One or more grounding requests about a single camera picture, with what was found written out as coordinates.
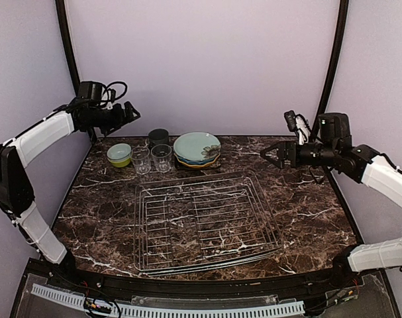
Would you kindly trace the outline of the pale celadon ribbed bowl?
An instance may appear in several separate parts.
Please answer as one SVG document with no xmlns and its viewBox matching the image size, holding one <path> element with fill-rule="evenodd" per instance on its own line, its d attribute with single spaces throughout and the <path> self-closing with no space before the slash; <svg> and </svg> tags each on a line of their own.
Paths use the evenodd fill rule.
<svg viewBox="0 0 402 318">
<path fill-rule="evenodd" d="M 129 144 L 118 143 L 107 151 L 107 158 L 112 162 L 125 161 L 130 157 L 132 148 Z"/>
</svg>

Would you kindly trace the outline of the grey mug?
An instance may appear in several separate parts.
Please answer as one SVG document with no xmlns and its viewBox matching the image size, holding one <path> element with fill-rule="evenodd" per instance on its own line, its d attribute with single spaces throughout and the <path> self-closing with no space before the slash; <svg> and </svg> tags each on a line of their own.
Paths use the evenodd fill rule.
<svg viewBox="0 0 402 318">
<path fill-rule="evenodd" d="M 169 145 L 169 132 L 166 129 L 154 129 L 148 133 L 148 147 L 152 149 L 153 147 L 167 144 Z"/>
</svg>

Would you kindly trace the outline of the clear glass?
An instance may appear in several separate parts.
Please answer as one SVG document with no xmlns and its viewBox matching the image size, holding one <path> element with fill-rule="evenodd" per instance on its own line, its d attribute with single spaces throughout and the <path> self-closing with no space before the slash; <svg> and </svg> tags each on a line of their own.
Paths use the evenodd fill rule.
<svg viewBox="0 0 402 318">
<path fill-rule="evenodd" d="M 134 147 L 131 150 L 130 159 L 137 174 L 144 175 L 151 171 L 150 150 L 148 147 Z"/>
<path fill-rule="evenodd" d="M 158 144 L 151 149 L 155 169 L 161 173 L 169 172 L 172 168 L 172 148 L 167 144 Z"/>
</svg>

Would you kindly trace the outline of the lime green bowl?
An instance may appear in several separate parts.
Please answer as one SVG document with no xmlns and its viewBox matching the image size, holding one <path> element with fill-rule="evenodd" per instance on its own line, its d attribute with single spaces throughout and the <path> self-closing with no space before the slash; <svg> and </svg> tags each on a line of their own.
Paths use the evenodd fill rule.
<svg viewBox="0 0 402 318">
<path fill-rule="evenodd" d="M 119 160 L 113 160 L 113 159 L 108 158 L 108 161 L 112 164 L 112 166 L 114 166 L 116 168 L 124 168 L 130 164 L 131 159 L 130 159 L 130 157 L 121 158 Z"/>
</svg>

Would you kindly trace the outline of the light green flower plate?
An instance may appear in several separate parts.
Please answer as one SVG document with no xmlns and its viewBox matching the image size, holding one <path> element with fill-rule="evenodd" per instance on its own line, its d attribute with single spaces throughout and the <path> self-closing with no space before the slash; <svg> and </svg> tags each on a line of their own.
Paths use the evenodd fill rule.
<svg viewBox="0 0 402 318">
<path fill-rule="evenodd" d="M 187 132 L 174 142 L 174 152 L 189 161 L 210 160 L 218 156 L 220 151 L 220 140 L 207 132 Z"/>
</svg>

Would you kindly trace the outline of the blue dotted plate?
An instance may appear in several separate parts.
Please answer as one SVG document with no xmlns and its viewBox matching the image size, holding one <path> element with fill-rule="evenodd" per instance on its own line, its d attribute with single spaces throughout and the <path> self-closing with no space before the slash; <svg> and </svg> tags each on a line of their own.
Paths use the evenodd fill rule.
<svg viewBox="0 0 402 318">
<path fill-rule="evenodd" d="M 188 164 L 197 164 L 197 165 L 203 165 L 206 164 L 208 162 L 216 162 L 219 158 L 220 155 L 215 156 L 214 158 L 210 158 L 210 159 L 206 159 L 206 160 L 200 160 L 200 161 L 196 161 L 196 160 L 188 160 L 186 158 L 183 158 L 181 156 L 175 155 L 176 160 L 180 161 L 180 162 L 186 162 Z"/>
</svg>

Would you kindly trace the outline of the yellow dotted plate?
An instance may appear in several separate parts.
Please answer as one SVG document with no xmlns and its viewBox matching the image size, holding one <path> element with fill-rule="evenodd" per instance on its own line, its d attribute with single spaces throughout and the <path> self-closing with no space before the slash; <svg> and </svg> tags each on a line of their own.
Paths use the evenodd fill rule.
<svg viewBox="0 0 402 318">
<path fill-rule="evenodd" d="M 185 168 L 190 168 L 190 169 L 203 169 L 203 168 L 208 168 L 213 166 L 216 162 L 208 162 L 206 164 L 203 165 L 197 165 L 197 164 L 188 164 L 186 162 L 180 162 L 177 161 L 177 163 Z"/>
</svg>

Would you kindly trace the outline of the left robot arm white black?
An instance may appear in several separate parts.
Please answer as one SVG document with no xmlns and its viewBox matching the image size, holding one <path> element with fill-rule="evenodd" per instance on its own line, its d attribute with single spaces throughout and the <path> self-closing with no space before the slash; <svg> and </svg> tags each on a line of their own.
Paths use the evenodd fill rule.
<svg viewBox="0 0 402 318">
<path fill-rule="evenodd" d="M 119 103 L 121 98 L 111 83 L 83 81 L 68 104 L 0 143 L 0 209 L 27 242 L 52 264 L 73 267 L 75 258 L 40 214 L 26 168 L 54 143 L 77 131 L 88 133 L 95 142 L 96 129 L 108 136 L 139 119 L 140 113 L 132 103 Z"/>
</svg>

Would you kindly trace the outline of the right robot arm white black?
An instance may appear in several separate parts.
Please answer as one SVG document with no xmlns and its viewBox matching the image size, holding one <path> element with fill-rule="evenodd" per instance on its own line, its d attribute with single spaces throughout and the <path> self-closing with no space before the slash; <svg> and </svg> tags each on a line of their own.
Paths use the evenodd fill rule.
<svg viewBox="0 0 402 318">
<path fill-rule="evenodd" d="M 389 198 L 402 208 L 402 170 L 389 156 L 372 147 L 353 146 L 348 115 L 323 113 L 318 116 L 319 131 L 314 133 L 304 116 L 284 114 L 296 141 L 277 142 L 260 156 L 279 169 L 324 166 L 348 176 Z M 336 256 L 333 268 L 349 273 L 380 268 L 402 272 L 402 237 L 373 244 L 349 246 Z"/>
</svg>

